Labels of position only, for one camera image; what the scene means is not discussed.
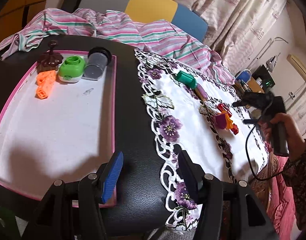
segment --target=pink striped fabric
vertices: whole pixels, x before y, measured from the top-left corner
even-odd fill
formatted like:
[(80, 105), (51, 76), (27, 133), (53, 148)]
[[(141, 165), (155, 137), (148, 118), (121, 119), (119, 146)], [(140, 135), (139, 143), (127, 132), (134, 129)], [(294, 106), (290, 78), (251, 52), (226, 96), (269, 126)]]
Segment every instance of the pink striped fabric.
[(222, 59), (217, 52), (175, 25), (165, 20), (149, 24), (133, 22), (127, 14), (109, 10), (106, 14), (90, 9), (77, 9), (72, 14), (56, 8), (43, 10), (23, 30), (0, 43), (0, 50), (10, 44), (2, 60), (18, 50), (30, 51), (38, 47), (43, 38), (54, 34), (119, 41), (144, 51), (175, 58), (192, 68), (200, 69), (222, 84), (232, 85), (235, 80), (230, 71), (222, 66)]

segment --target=hand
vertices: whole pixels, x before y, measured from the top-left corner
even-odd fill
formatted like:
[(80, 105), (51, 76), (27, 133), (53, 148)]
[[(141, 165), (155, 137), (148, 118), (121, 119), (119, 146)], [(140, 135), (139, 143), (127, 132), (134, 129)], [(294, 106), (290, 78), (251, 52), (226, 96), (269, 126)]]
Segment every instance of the hand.
[[(306, 150), (306, 142), (301, 136), (297, 124), (289, 114), (276, 114), (270, 121), (271, 124), (277, 124), (279, 122), (284, 123), (285, 130), (287, 132), (289, 159), (293, 162), (300, 158), (300, 156)], [(269, 142), (272, 134), (272, 129), (269, 128), (267, 123), (260, 122), (259, 124), (265, 135), (266, 141)]]

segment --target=black cap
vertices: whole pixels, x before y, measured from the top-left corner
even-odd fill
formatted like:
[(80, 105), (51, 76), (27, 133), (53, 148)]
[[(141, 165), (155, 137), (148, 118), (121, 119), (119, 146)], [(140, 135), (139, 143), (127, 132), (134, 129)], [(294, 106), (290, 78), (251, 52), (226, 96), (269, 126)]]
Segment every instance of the black cap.
[(104, 54), (107, 57), (107, 59), (108, 59), (108, 64), (110, 64), (110, 62), (112, 60), (112, 54), (106, 48), (103, 48), (103, 47), (94, 47), (93, 49), (91, 49), (89, 51), (88, 57), (91, 54), (93, 54), (93, 53), (102, 53), (102, 54)]

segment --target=pink bedsheet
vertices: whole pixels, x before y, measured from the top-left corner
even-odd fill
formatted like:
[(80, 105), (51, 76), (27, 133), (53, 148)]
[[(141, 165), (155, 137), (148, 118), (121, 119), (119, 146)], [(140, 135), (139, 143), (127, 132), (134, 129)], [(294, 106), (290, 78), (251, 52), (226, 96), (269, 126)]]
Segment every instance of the pink bedsheet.
[(133, 22), (124, 12), (96, 13), (77, 9), (68, 13), (48, 8), (38, 13), (26, 27), (0, 43), (0, 50), (10, 44), (2, 59), (14, 52), (30, 51), (49, 35), (82, 35), (119, 41), (144, 51), (175, 58), (224, 85), (233, 85), (235, 78), (223, 67), (220, 55), (165, 20), (144, 24)]
[[(277, 172), (280, 172), (288, 158), (277, 156), (277, 160), (279, 163)], [(268, 215), (280, 240), (290, 240), (295, 218), (295, 205), (292, 188), (285, 185), (281, 174), (272, 179), (272, 198)]]

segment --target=patterned sleeve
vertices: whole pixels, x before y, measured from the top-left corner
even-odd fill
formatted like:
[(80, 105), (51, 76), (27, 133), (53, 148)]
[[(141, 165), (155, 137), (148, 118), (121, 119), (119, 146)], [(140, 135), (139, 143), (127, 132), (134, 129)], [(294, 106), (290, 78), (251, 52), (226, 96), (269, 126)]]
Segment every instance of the patterned sleeve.
[(282, 175), (285, 184), (292, 187), (297, 226), (302, 230), (306, 225), (306, 151), (295, 162), (288, 160)]

